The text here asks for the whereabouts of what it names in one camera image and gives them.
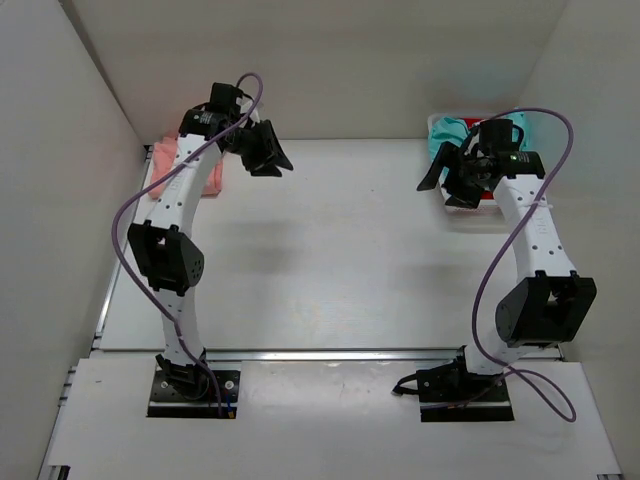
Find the teal t-shirt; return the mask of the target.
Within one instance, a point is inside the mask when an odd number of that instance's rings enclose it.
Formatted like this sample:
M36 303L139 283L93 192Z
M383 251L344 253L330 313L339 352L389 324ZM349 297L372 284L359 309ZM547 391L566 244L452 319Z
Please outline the teal t-shirt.
M428 118L428 137L427 147L429 152L429 159L433 160L439 150L439 147L444 142L451 142L456 146L460 146L465 138L468 136L465 126L459 120L459 117L480 117L489 118L491 114L487 115L474 115L464 114L460 115L439 115L433 114ZM506 115L506 118L511 119L516 125L520 126L524 130L524 140L520 146L520 150L527 151L533 148L533 140L531 138L530 122L525 113L511 113Z

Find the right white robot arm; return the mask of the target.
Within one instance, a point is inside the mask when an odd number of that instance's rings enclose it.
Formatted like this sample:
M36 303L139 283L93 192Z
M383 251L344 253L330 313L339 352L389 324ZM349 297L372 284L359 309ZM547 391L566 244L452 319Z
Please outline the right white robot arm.
M525 381L532 373L516 368L522 357L572 341L597 294L595 282L580 275L557 233L545 190L548 177L540 156L512 144L481 144L465 154L445 143L418 188L430 190L441 170L444 187L465 207L475 208L492 193L509 228L497 253L515 255L517 279L498 303L487 332L472 329L472 342L449 363L411 375L417 386L399 381L394 394L415 395L426 410L443 416L454 409L491 402L510 375Z

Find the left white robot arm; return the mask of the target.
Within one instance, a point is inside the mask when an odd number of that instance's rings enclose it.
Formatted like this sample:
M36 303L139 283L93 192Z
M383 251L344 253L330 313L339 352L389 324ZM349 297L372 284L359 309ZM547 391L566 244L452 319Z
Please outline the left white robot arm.
M147 217L127 232L135 277L146 281L143 288L162 316L165 350L156 361L188 401L220 396L197 326L195 287L205 259L192 240L192 224L207 179L226 153L238 155L254 177L279 177L293 168L270 121L191 109L179 129L171 177Z

